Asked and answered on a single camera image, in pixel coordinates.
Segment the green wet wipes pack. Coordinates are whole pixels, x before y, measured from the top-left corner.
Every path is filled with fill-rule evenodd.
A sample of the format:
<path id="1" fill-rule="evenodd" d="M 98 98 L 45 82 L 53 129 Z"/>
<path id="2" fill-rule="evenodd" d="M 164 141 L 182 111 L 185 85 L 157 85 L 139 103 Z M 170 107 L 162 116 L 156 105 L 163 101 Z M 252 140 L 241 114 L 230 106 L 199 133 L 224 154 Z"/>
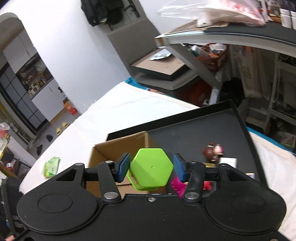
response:
<path id="1" fill-rule="evenodd" d="M 43 176 L 46 178 L 55 176 L 58 172 L 59 163 L 60 159 L 57 157 L 52 157 L 47 161 L 43 167 Z"/>

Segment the grey desk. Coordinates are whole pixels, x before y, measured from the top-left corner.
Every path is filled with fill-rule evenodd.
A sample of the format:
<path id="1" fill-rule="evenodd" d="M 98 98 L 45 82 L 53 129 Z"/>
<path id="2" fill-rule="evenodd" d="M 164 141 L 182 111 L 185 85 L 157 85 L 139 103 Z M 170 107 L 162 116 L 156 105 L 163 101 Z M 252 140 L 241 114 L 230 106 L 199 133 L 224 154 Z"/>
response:
<path id="1" fill-rule="evenodd" d="M 227 27 L 208 28 L 204 31 L 166 33 L 155 37 L 155 41 L 160 47 L 181 43 L 241 45 L 295 57 L 295 30 L 274 22 L 263 27 L 230 24 Z"/>

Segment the yellow slipper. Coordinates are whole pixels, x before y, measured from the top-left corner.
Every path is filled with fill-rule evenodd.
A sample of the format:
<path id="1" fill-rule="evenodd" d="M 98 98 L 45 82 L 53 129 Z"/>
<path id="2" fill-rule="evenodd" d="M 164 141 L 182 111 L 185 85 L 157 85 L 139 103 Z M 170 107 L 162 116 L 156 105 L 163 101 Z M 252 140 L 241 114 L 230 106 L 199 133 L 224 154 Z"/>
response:
<path id="1" fill-rule="evenodd" d="M 63 126 L 63 128 L 67 128 L 67 127 L 69 126 L 69 123 L 67 123 L 67 122 L 63 122 L 63 123 L 62 123 L 62 126 Z"/>
<path id="2" fill-rule="evenodd" d="M 61 128 L 57 128 L 56 129 L 56 134 L 59 136 L 62 133 L 62 129 Z"/>

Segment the black slipper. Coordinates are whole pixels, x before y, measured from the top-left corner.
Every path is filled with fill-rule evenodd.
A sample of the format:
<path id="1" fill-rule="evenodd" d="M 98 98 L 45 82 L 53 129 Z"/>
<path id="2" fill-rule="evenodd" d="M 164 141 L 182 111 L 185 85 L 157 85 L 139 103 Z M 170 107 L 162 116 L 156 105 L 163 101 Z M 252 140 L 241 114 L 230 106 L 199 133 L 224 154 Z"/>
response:
<path id="1" fill-rule="evenodd" d="M 39 145 L 39 146 L 37 147 L 37 155 L 38 155 L 38 156 L 41 155 L 42 150 L 43 150 L 43 145 Z"/>
<path id="2" fill-rule="evenodd" d="M 48 140 L 48 142 L 51 142 L 53 140 L 53 136 L 52 135 L 46 135 L 46 139 Z"/>

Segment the wicker basket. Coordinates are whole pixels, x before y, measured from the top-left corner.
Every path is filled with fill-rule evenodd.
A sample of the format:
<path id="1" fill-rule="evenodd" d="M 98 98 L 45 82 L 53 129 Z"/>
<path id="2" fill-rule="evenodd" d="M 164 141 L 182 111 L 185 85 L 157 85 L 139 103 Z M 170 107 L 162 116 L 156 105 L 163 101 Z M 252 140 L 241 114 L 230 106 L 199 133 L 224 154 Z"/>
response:
<path id="1" fill-rule="evenodd" d="M 202 47 L 202 50 L 206 51 L 209 54 L 209 57 L 198 56 L 197 59 L 208 70 L 212 72 L 218 72 L 226 64 L 228 60 L 229 45 L 224 44 L 225 50 L 219 52 L 218 54 L 210 52 L 210 45 L 212 45 L 212 43 L 206 44 Z"/>

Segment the brown bear figurine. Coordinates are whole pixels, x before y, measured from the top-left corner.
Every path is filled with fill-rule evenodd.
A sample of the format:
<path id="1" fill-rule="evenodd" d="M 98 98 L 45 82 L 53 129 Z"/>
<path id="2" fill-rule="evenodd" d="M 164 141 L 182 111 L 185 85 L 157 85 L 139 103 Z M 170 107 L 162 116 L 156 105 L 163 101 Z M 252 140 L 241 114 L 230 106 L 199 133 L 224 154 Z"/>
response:
<path id="1" fill-rule="evenodd" d="M 224 149 L 220 144 L 210 143 L 203 149 L 202 154 L 207 161 L 216 162 L 224 155 Z"/>

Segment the green hexagonal container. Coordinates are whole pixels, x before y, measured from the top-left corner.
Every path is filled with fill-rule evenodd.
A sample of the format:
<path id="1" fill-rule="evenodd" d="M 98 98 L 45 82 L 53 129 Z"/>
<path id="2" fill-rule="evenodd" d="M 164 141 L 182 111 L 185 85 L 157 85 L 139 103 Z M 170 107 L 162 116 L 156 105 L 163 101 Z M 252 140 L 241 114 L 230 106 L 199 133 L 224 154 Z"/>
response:
<path id="1" fill-rule="evenodd" d="M 161 148 L 141 148 L 133 158 L 127 178 L 137 191 L 154 191 L 166 186 L 173 163 Z"/>

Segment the black backpack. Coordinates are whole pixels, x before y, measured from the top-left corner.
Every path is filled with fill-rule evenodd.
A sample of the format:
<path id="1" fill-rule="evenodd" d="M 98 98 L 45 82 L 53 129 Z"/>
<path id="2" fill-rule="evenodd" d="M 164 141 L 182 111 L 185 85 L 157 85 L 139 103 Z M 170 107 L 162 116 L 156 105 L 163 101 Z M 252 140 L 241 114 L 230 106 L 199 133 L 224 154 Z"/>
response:
<path id="1" fill-rule="evenodd" d="M 140 18 L 140 12 L 133 1 L 87 0 L 81 1 L 81 9 L 92 26 L 115 26 L 120 23 L 132 23 Z"/>

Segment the pink bear figurine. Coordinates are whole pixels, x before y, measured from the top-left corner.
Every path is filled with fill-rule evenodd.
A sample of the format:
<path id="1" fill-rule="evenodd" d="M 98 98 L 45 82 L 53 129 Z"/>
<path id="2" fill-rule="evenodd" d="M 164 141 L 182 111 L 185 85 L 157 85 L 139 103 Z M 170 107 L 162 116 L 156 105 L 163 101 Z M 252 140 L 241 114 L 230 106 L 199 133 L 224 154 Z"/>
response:
<path id="1" fill-rule="evenodd" d="M 173 178 L 171 181 L 171 187 L 175 190 L 180 198 L 183 197 L 185 189 L 187 188 L 187 182 L 182 183 L 177 176 Z M 204 181 L 203 190 L 204 191 L 211 191 L 212 185 L 210 181 Z"/>

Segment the white small box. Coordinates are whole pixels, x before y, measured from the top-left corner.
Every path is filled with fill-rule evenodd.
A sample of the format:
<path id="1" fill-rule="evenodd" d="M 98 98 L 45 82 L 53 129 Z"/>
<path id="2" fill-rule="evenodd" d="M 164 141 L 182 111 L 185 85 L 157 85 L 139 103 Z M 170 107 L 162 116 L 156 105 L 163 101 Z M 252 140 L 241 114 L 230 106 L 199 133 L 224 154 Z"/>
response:
<path id="1" fill-rule="evenodd" d="M 237 167 L 237 159 L 236 158 L 221 157 L 219 159 L 219 164 L 227 164 L 233 168 L 236 168 Z"/>

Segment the clear plastic bag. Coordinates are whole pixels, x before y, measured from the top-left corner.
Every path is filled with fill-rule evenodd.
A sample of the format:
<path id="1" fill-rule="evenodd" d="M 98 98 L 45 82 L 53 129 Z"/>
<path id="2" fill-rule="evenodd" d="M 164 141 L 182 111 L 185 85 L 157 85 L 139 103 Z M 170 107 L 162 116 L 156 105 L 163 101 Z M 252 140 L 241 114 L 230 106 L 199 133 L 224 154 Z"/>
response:
<path id="1" fill-rule="evenodd" d="M 162 17 L 196 21 L 197 27 L 206 27 L 217 22 L 240 23 L 255 27 L 265 25 L 257 1 L 170 1 L 163 5 L 157 14 Z"/>

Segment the white cabinet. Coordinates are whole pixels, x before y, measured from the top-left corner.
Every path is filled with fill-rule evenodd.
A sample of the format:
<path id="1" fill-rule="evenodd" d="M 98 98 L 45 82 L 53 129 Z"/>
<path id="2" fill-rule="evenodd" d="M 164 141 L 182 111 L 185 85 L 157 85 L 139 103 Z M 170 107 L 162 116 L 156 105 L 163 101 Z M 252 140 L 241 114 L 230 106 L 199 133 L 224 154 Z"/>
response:
<path id="1" fill-rule="evenodd" d="M 64 99 L 59 85 L 55 79 L 52 79 L 33 97 L 32 102 L 43 116 L 51 121 L 64 109 Z"/>

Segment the orange box on floor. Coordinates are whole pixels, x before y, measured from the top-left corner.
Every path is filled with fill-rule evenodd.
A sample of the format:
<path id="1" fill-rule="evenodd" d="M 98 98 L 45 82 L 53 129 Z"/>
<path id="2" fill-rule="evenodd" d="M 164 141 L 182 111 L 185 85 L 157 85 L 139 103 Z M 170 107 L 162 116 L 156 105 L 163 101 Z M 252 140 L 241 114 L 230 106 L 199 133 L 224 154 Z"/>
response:
<path id="1" fill-rule="evenodd" d="M 68 111 L 69 113 L 71 113 L 72 115 L 75 115 L 75 114 L 78 113 L 77 109 L 76 109 L 76 108 L 70 103 L 70 101 L 69 101 L 67 98 L 65 98 L 65 99 L 63 100 L 63 106 L 64 106 L 64 108 L 66 108 L 67 111 Z"/>

